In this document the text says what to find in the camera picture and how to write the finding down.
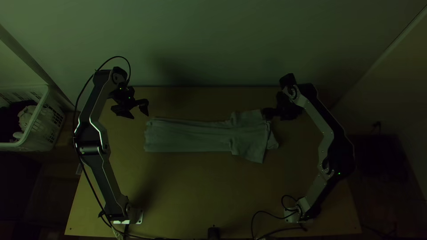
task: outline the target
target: folded garment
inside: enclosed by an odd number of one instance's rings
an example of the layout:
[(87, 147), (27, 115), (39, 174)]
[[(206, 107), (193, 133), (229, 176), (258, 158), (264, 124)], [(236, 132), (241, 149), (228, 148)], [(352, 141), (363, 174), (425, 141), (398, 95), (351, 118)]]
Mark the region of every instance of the folded garment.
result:
[(231, 114), (230, 120), (200, 122), (153, 118), (147, 122), (147, 152), (230, 152), (262, 163), (266, 149), (278, 148), (259, 110)]

